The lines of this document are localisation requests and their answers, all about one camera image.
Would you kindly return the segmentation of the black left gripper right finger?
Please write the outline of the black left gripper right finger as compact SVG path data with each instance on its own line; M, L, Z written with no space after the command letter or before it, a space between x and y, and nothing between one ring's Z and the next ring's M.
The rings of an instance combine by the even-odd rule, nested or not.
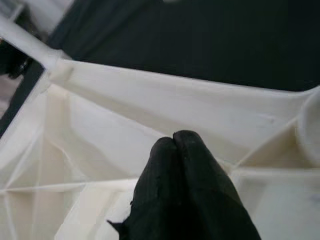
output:
M259 240L261 237L227 173L200 135L173 134L183 165L198 240Z

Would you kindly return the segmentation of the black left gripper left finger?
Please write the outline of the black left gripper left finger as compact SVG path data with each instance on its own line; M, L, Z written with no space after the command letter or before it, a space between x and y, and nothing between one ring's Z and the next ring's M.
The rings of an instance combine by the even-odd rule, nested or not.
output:
M186 240L188 204L178 149L170 137L153 145L134 188L130 214L108 223L121 240Z

